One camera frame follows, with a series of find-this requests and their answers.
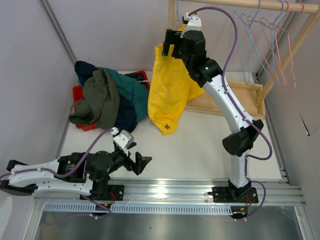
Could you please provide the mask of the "blue hanger of yellow shorts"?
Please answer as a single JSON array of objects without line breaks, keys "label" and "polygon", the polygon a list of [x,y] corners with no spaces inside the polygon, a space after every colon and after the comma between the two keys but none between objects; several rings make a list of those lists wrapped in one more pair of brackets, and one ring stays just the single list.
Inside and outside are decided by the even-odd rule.
[{"label": "blue hanger of yellow shorts", "polygon": [[174,10],[175,10],[175,24],[174,30],[178,30],[179,27],[183,25],[183,16],[180,15],[180,8],[179,8],[179,0],[174,1]]}]

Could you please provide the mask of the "navy blue shorts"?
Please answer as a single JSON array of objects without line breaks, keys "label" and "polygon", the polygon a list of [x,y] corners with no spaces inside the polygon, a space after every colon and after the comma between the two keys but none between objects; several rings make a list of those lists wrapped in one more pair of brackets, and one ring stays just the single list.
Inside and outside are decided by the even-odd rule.
[{"label": "navy blue shorts", "polygon": [[[91,78],[93,76],[93,72],[98,70],[98,68],[90,63],[79,60],[75,62],[74,70],[80,82],[80,85],[72,88],[73,105],[75,106],[75,103],[78,100],[84,98],[82,94],[82,84]],[[131,133],[136,128],[137,124],[137,115],[134,105],[131,101],[119,95],[119,109],[114,126]]]}]

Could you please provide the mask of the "yellow shorts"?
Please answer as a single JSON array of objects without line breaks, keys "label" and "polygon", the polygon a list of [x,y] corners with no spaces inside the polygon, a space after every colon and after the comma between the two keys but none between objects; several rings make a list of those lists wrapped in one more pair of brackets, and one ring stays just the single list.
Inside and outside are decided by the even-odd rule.
[{"label": "yellow shorts", "polygon": [[181,59],[169,54],[163,56],[163,44],[155,47],[155,61],[147,103],[150,120],[158,127],[162,135],[173,134],[178,128],[187,101],[199,97],[204,90],[192,80]]}]

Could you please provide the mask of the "dark grey shorts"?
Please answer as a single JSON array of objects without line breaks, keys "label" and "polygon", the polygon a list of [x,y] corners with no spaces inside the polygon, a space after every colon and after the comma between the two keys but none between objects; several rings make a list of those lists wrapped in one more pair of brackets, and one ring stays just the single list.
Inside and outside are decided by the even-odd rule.
[{"label": "dark grey shorts", "polygon": [[132,79],[135,79],[138,82],[142,82],[142,81],[146,80],[146,74],[144,71],[126,73],[125,76],[132,78]]}]

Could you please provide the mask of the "olive green shorts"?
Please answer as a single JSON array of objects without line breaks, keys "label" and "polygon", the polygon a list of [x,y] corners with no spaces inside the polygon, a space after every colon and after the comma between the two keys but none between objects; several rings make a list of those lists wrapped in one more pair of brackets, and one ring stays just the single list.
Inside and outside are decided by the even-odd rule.
[{"label": "olive green shorts", "polygon": [[72,124],[98,128],[114,127],[120,106],[120,95],[115,81],[104,68],[92,73],[82,88],[83,98],[75,102],[74,112],[68,117]]}]

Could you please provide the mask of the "teal green shorts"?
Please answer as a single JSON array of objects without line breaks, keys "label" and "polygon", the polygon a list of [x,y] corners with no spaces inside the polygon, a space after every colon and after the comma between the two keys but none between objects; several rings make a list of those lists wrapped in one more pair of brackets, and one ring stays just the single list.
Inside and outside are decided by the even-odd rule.
[{"label": "teal green shorts", "polygon": [[136,113],[136,121],[143,121],[148,115],[149,90],[136,79],[121,74],[118,71],[103,67],[114,80],[118,93],[131,101]]}]

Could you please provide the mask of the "blue hanger of navy shorts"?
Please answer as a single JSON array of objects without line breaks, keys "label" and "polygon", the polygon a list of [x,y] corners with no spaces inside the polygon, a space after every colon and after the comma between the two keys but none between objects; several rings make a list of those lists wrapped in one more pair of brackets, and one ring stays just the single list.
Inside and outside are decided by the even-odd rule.
[{"label": "blue hanger of navy shorts", "polygon": [[243,80],[246,85],[250,83],[251,78],[251,29],[254,20],[256,19],[260,11],[261,1],[258,1],[258,8],[252,17],[248,14],[239,13],[237,11],[233,12],[233,16],[237,18],[239,26],[243,29],[243,36],[241,37],[241,43],[238,44],[237,50],[239,54],[240,66],[242,70]]}]

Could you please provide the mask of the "blue hanger of olive shorts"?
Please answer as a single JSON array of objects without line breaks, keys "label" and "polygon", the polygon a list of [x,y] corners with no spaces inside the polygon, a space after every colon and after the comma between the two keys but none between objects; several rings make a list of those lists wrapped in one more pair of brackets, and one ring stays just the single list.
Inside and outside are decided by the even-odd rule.
[{"label": "blue hanger of olive shorts", "polygon": [[[258,9],[255,13],[254,16],[250,15],[245,15],[244,13],[241,13],[240,15],[234,11],[233,14],[237,16],[237,18],[241,21],[243,28],[245,29],[245,32],[248,37],[248,64],[247,68],[248,71],[250,71],[250,62],[251,62],[251,49],[254,50],[255,55],[259,59],[262,68],[266,72],[267,76],[269,77],[269,80],[273,81],[272,85],[279,85],[279,76],[276,73],[275,69],[275,62],[278,60],[275,57],[275,49],[278,49],[276,46],[277,43],[277,24],[279,23],[278,18],[281,17],[283,11],[284,11],[284,6],[285,6],[285,1],[284,0],[279,0],[278,2],[281,3],[281,11],[280,14],[274,18],[273,21],[269,21],[267,18],[262,17],[260,20],[256,19],[257,15],[259,14],[260,8],[261,8],[261,1],[258,1]],[[271,52],[271,63],[272,65],[269,65],[269,61],[266,59],[264,56],[263,51],[260,49],[260,46],[256,40],[256,37],[254,35],[254,32],[252,30],[252,25],[253,24],[260,24],[260,27],[262,29],[263,35],[267,40],[268,46],[270,48]]]}]

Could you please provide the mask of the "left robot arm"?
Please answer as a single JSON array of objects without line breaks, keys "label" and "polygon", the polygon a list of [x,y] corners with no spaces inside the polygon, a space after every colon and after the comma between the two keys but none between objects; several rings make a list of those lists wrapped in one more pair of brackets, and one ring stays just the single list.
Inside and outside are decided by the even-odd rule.
[{"label": "left robot arm", "polygon": [[140,175],[144,168],[139,152],[132,160],[128,148],[121,148],[117,143],[113,146],[113,152],[74,152],[37,165],[10,160],[7,173],[0,177],[0,189],[14,196],[52,192],[78,194],[81,199],[110,200],[124,189],[109,185],[112,173],[124,167]]}]

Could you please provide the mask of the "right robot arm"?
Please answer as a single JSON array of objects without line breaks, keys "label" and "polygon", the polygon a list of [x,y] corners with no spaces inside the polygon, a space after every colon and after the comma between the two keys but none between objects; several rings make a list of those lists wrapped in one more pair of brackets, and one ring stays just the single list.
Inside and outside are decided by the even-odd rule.
[{"label": "right robot arm", "polygon": [[221,67],[207,57],[201,31],[167,29],[164,42],[155,48],[147,116],[163,135],[172,134],[178,128],[187,101],[203,93],[215,101],[231,132],[222,145],[231,159],[228,196],[239,202],[251,187],[247,158],[264,124],[245,111]]}]

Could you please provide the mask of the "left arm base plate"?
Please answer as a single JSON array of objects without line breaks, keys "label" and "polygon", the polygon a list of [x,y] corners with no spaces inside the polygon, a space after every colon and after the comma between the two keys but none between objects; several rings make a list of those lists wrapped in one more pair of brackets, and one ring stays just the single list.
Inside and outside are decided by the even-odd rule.
[{"label": "left arm base plate", "polygon": [[120,184],[98,184],[93,185],[93,189],[88,196],[94,201],[123,201],[125,186]]}]

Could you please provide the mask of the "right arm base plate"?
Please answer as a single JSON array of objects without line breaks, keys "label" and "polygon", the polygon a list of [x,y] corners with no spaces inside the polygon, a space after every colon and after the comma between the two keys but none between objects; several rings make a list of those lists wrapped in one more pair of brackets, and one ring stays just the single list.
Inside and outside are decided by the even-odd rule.
[{"label": "right arm base plate", "polygon": [[213,197],[214,203],[253,203],[259,202],[257,190],[255,187],[249,187],[245,190],[232,189],[230,187],[216,186],[212,187],[207,193]]}]

